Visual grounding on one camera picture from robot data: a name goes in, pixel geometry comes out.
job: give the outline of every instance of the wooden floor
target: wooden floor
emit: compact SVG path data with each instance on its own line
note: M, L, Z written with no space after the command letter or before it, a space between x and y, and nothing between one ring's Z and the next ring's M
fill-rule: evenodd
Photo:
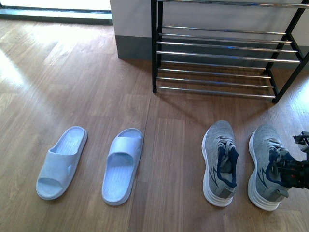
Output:
M275 71L284 80L291 70ZM1 232L307 232L309 190L293 188L273 212L247 195L253 171L248 142L262 123L278 129L291 154L292 135L309 131L309 72L278 104L269 100L151 92L151 63L117 57L113 26L0 20ZM219 208L204 198L201 141L217 120L233 127L237 192ZM69 127L88 134L75 176L58 199L35 190L46 152ZM114 137L144 133L128 201L101 197Z

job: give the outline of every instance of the white sole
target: white sole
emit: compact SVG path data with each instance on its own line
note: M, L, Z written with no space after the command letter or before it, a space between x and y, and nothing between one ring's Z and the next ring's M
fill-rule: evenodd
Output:
M250 141L249 141L249 151L251 154L251 157L254 161L254 171L252 175L250 176L249 182L248 182L248 196L250 201L255 204L257 207L267 210L267 211L273 211L278 208L280 202L270 202L266 200L264 197L262 197L256 190L256 175L257 175L257 160L253 148L253 138L256 130L253 132Z
M209 187L209 166L208 166L208 159L207 159L206 148L205 148L205 141L206 141L206 136L207 136L208 131L206 132L203 138L203 141L202 141L202 153L203 153L203 157L204 157L205 165L206 165L206 170L205 170L204 180L203 180L203 192L204 192L204 196L206 200L209 203L215 206L219 206L219 207L226 207L229 204L231 204L233 197L228 198L228 199L218 197L215 194L213 194L213 192L211 191Z

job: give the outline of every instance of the metal shoe rack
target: metal shoe rack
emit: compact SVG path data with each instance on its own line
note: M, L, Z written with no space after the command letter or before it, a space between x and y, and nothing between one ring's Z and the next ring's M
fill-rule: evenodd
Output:
M199 3L213 5L233 5L243 7L280 7L280 8L296 8L295 15L292 18L285 32L266 32L266 31L246 31L246 30L229 30L229 29L207 29L195 27L181 27L179 25L164 25L163 24L163 3ZM261 97L272 99L273 103L277 103L286 92L291 83L299 75L302 69L309 61L309 52L305 55L300 51L295 39L292 36L292 31L301 18L304 10L309 8L309 0L303 0L300 4L296 3L254 3L254 2L238 2L238 1L209 1L209 0L151 0L151 17L152 17L152 78L153 78L153 93L158 89L165 90L180 90L186 92L208 93L208 94L223 94L237 95L244 97ZM168 30L187 31L188 33L170 33ZM213 37L208 35L196 35L196 32L224 32L230 34L263 34L267 36L282 36L281 39L250 39L250 38L234 38L234 37ZM233 43L242 43L244 46L233 46ZM264 44L272 44L273 48L263 47ZM284 46L289 46L288 50L284 50ZM188 48L195 49L197 52L188 52ZM214 54L208 51L223 50L223 53ZM240 56L240 52L254 52L256 57ZM267 53L268 57L261 57L258 53ZM293 54L294 59L281 59L278 55L281 53ZM237 65L223 63L205 63L204 60L238 60L238 62L254 65ZM274 63L289 63L296 64L296 68L283 87L278 90L275 78L271 71ZM240 70L240 74L221 72L221 70ZM241 71L261 72L261 75L247 75ZM194 76L202 76L203 78L194 78ZM236 79L237 82L222 82L222 78ZM259 84L248 84L248 81L258 79ZM261 81L266 81L266 84L260 84ZM181 87L175 87L171 83L183 83ZM183 88L183 86L196 86L195 88ZM213 91L213 86L223 86L246 89L246 92L234 91ZM257 89L268 89L269 94L257 94Z

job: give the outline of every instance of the light blue slide sandal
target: light blue slide sandal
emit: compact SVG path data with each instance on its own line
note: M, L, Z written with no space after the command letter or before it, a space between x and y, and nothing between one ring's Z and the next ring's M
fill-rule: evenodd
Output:
M82 150L87 140L82 127L71 127L49 149L37 183L37 194L45 200L61 196L73 179Z
M120 132L112 142L102 185L106 204L120 205L129 198L142 147L143 134L135 128Z

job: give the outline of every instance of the gray sneaker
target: gray sneaker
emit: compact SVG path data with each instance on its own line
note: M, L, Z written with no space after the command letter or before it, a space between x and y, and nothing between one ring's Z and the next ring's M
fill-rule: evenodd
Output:
M249 151L254 161L254 172L248 183L248 196L257 207L271 211L289 196L292 187L276 171L295 160L283 146L281 138L270 125L261 125L252 134Z
M225 207L233 200L238 158L233 130L228 122L217 121L208 129L203 138L202 152L206 163L205 198L213 205Z

